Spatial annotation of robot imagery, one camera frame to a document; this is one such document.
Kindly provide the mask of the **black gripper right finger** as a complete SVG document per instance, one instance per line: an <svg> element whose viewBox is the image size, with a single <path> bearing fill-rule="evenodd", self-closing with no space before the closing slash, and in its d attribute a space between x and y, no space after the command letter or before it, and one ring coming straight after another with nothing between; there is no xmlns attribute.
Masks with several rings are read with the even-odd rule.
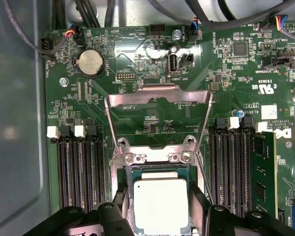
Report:
<svg viewBox="0 0 295 236"><path fill-rule="evenodd" d="M189 186L189 212L201 236L295 236L295 230L260 211L238 217L220 205L213 205L200 188Z"/></svg>

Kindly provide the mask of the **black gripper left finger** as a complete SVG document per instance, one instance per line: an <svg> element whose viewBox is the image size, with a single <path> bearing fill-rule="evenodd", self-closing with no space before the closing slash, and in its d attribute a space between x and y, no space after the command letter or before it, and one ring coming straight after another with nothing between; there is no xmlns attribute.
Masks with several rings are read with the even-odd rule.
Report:
<svg viewBox="0 0 295 236"><path fill-rule="evenodd" d="M118 188L112 202L86 213L78 206L60 209L25 233L26 236L133 236L127 221L128 188Z"/></svg>

